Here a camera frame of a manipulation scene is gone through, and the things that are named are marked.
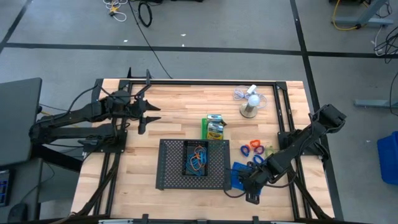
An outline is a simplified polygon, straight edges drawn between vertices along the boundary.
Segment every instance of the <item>wooden tabletop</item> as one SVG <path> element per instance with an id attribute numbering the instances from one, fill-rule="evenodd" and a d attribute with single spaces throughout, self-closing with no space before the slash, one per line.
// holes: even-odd
<path id="1" fill-rule="evenodd" d="M 118 83 L 118 79 L 105 79 L 103 88 L 108 92 L 116 91 Z M 287 86 L 295 128 L 302 129 L 310 123 L 303 83 L 287 82 Z M 133 93 L 142 87 L 134 85 Z M 152 85 L 145 92 L 145 99 L 162 109 L 147 111 L 145 115 L 161 116 L 162 119 L 148 124 L 143 135 L 137 133 L 137 121 L 128 121 L 131 125 L 127 129 L 126 150 L 119 165 L 112 217 L 141 218 L 142 214 L 148 213 L 149 218 L 159 219 L 252 220 L 252 216 L 258 216 L 260 220 L 294 219 L 289 188 L 264 187 L 259 205 L 247 203 L 244 197 L 229 198 L 222 190 L 155 189 L 159 140 L 200 139 L 201 119 L 207 114 L 222 114 L 228 124 L 224 138 L 230 142 L 231 165 L 235 161 L 245 164 L 252 159 L 252 156 L 243 157 L 240 152 L 240 147 L 249 144 L 250 140 L 260 139 L 265 146 L 279 148 L 279 125 L 272 88 L 257 88 L 258 93 L 267 97 L 268 104 L 253 119 L 240 115 L 239 106 L 244 100 L 233 100 L 235 88 L 228 85 Z M 283 97 L 280 100 L 285 112 Z M 286 114 L 284 121 L 289 130 Z M 79 211 L 96 190 L 103 157 L 103 153 L 92 153 L 84 162 L 73 199 L 73 212 Z M 302 156 L 302 164 L 308 191 L 325 213 L 334 217 L 321 160 L 316 156 Z M 287 178 L 283 177 L 276 185 L 286 183 Z M 297 188 L 296 191 L 300 216 L 304 217 L 301 194 Z M 107 190 L 104 192 L 101 213 L 104 213 L 108 195 Z"/>

